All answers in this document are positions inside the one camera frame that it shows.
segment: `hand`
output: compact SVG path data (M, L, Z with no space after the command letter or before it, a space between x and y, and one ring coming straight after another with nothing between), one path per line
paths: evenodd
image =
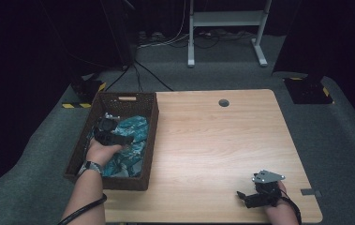
M282 196L287 197L285 193L286 187L285 185L281 182L278 181L278 186L282 190ZM266 205L264 206L265 213L268 216L268 219L271 221L273 225L279 225L279 224L284 224L284 225L296 225L298 224L297 218L294 214L294 210L291 208L291 206L283 201L279 200L276 204L276 207Z
M112 146L104 146L95 139L92 139L90 141L89 150L87 151L86 160L98 163L104 168L112 158L113 154L122 149L122 145L116 144Z

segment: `gray carpet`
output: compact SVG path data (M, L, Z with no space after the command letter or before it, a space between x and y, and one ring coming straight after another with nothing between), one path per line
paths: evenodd
M272 75L283 41L283 37L263 37L261 47L268 67L259 66L249 39L196 48L194 68L186 66L186 48L142 48L137 60L175 91L273 90L311 186L321 193L320 224L355 224L355 111L338 85L327 77L322 83L334 104L294 105L282 78L303 74ZM204 47L213 42L197 39L196 43ZM145 92L168 91L136 67ZM110 69L99 79L110 84L120 74ZM131 67L109 91L139 91L135 69ZM70 89L60 98L60 102L74 100ZM62 109L60 102L32 135L17 165L0 178L0 224L56 224L64 211L73 185L63 178L63 172L89 110Z

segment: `table leg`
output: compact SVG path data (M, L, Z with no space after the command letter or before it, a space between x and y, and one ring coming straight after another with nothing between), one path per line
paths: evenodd
M265 4L264 12L261 17L259 31L257 32L257 38L251 39L251 42L253 44L257 58L259 59L259 64L262 67L267 67L268 63L267 63L267 60L265 59L265 56L264 56L264 53L262 52L261 47L259 46L259 43L261 42L262 33L264 32L264 27L265 27L265 23L267 22L267 19L268 19L268 14L270 13L271 3L272 3L272 0L267 0L267 2Z
M189 10L188 67L193 68L194 66L194 0L191 0L191 6Z

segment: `crumpled cloth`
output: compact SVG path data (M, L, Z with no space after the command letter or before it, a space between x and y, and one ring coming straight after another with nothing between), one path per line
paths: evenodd
M131 145L113 155L104 167L104 177L140 176L148 129L147 120L139 115L129 117L118 124L113 133L134 136L134 141Z

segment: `white metal frame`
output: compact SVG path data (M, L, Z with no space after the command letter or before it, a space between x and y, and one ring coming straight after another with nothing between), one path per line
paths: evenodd
M222 11L222 12L195 12L194 0L191 0L189 10L189 42L188 42L188 67L195 66L194 54L194 27L196 26L238 26L238 25L257 25L259 30L257 38L252 38L251 42L256 52L259 64L267 67L268 63L265 59L259 43L261 42L262 33L264 32L265 23L268 19L272 0L267 0L264 10L258 11Z

